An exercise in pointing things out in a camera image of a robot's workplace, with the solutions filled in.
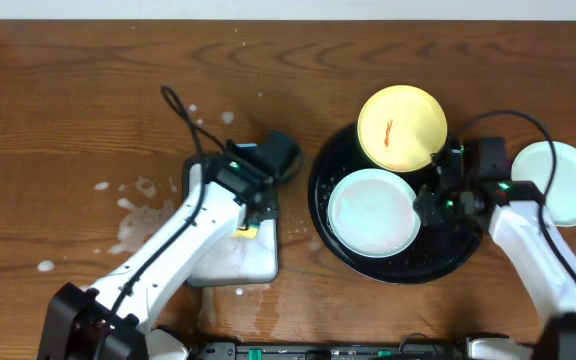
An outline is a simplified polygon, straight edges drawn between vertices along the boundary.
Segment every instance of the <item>black round tray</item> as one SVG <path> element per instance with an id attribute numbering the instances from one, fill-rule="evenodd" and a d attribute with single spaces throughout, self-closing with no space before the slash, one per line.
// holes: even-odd
<path id="1" fill-rule="evenodd" d="M 326 247 L 346 265 L 376 280 L 420 284 L 449 274 L 475 252 L 481 240 L 481 230 L 466 222 L 422 226 L 407 249 L 390 257 L 370 258 L 345 247 L 330 228 L 328 199 L 344 176 L 366 168 L 379 167 L 361 149 L 357 128 L 353 124 L 324 145 L 315 160 L 308 183 L 308 207 L 313 224 Z M 415 193 L 431 176 L 435 176 L 430 167 L 396 174 Z"/>

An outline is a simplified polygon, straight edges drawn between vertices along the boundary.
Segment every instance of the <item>wood grain surface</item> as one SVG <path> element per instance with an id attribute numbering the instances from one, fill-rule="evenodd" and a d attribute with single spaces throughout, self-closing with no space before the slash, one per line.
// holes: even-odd
<path id="1" fill-rule="evenodd" d="M 300 142 L 307 165 L 392 84 L 435 96 L 452 129 L 484 111 L 519 109 L 576 146 L 576 23 L 2 21 L 0 359 L 35 356 L 48 301 L 65 282 L 89 285 L 129 256 L 107 252 L 127 213 L 119 198 L 180 205 L 168 182 L 180 183 L 193 145 L 160 98 L 163 83 L 196 104 L 219 138 L 260 141 L 277 129 Z M 225 111 L 235 114 L 230 125 Z M 505 136 L 512 154 L 541 140 L 504 117 L 471 134 Z M 241 296 L 233 287 L 181 289 L 160 322 L 245 342 L 538 336 L 531 300 L 490 239 L 425 285 L 382 284 L 346 267 L 318 246 L 309 170 L 280 194 L 278 278 Z M 140 176 L 156 196 L 119 191 Z M 94 190 L 100 182 L 109 189 Z M 562 232 L 576 252 L 576 227 Z M 54 270 L 39 272 L 42 260 Z"/>

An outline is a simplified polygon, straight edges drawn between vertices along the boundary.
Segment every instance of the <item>wooden table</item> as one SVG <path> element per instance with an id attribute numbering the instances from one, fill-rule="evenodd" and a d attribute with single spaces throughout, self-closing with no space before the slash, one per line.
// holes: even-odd
<path id="1" fill-rule="evenodd" d="M 281 130 L 300 142 L 307 165 L 392 84 L 434 95 L 450 128 L 520 109 L 576 146 L 576 23 L 2 21 L 0 358 L 33 357 L 55 291 L 67 281 L 89 285 L 129 256 L 107 252 L 127 214 L 119 198 L 153 209 L 180 204 L 169 180 L 180 183 L 193 145 L 160 98 L 162 83 L 196 104 L 219 138 L 260 141 Z M 230 125 L 225 111 L 235 114 Z M 541 140 L 510 118 L 472 134 L 506 136 L 513 154 Z M 490 239 L 451 275 L 419 286 L 370 280 L 325 248 L 312 250 L 320 240 L 307 207 L 309 170 L 281 192 L 279 277 L 242 287 L 241 296 L 231 287 L 203 296 L 182 289 L 162 323 L 245 342 L 539 334 L 529 296 Z M 154 197 L 119 191 L 140 176 L 154 182 Z M 95 190 L 101 182 L 110 187 Z M 576 227 L 562 232 L 576 252 Z M 54 270 L 38 271 L 43 260 Z"/>

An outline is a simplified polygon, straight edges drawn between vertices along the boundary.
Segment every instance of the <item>white backdrop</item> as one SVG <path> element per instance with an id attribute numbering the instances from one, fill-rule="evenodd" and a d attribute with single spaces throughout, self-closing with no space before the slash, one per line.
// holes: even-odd
<path id="1" fill-rule="evenodd" d="M 0 0 L 0 19 L 576 20 L 576 0 Z"/>

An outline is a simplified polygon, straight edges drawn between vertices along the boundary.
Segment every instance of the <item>orange mark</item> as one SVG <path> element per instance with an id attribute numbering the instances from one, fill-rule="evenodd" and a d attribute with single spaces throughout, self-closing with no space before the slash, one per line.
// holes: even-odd
<path id="1" fill-rule="evenodd" d="M 384 139 L 384 145 L 388 148 L 388 139 L 390 138 L 390 128 L 392 127 L 392 119 L 388 120 L 388 127 L 386 127 L 386 138 Z"/>

